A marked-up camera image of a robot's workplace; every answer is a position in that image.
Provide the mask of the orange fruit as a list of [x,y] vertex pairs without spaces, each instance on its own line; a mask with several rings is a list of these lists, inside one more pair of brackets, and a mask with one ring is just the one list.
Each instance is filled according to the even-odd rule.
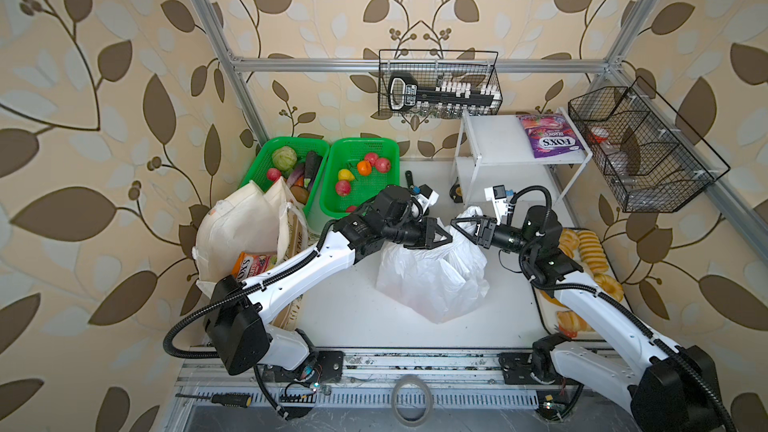
[[361,176],[369,176],[372,173],[372,165],[367,160],[362,160],[357,164],[357,171]]

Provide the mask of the yellow lemon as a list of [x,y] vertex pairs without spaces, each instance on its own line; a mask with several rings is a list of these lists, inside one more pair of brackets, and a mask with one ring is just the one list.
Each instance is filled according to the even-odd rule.
[[337,178],[339,181],[352,182],[355,180],[355,175],[348,169],[341,169],[337,174]]

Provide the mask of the cream floral tote bag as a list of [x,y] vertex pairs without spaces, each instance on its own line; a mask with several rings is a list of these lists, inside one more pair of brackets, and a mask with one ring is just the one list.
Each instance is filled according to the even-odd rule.
[[199,226],[192,248],[199,272],[196,285],[210,298],[216,283],[227,274],[239,280],[254,275],[238,269],[241,254],[255,255],[266,272],[312,243],[303,205],[284,179],[266,192],[249,182],[218,201]]

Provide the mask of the orange snack bag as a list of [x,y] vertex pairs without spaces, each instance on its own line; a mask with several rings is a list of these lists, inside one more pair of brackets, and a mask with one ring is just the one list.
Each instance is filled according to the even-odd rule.
[[277,263],[278,257],[275,252],[257,253],[242,252],[232,268],[231,275],[237,281],[261,275],[271,270]]

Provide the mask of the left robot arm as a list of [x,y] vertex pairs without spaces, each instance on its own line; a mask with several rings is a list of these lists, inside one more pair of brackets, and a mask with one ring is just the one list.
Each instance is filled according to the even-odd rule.
[[337,272],[381,250],[386,243],[431,250],[452,236],[428,209],[439,195],[428,185],[417,193],[388,185],[353,212],[327,222],[318,242],[273,269],[215,286],[210,303],[184,317],[163,340],[171,357],[219,359],[231,375],[257,365],[296,371],[311,361],[311,341],[301,332],[272,326],[294,299]]

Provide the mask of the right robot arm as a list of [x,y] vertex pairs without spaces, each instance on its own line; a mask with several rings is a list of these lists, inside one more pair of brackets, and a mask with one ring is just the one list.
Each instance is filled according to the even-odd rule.
[[478,246],[516,254],[530,285],[584,319],[624,362],[553,334],[532,347],[533,376],[541,383],[577,381],[630,413],[643,431],[735,430],[711,357],[647,325],[567,256],[551,195],[537,190],[545,202],[530,207],[520,227],[486,215],[457,217],[451,225]]

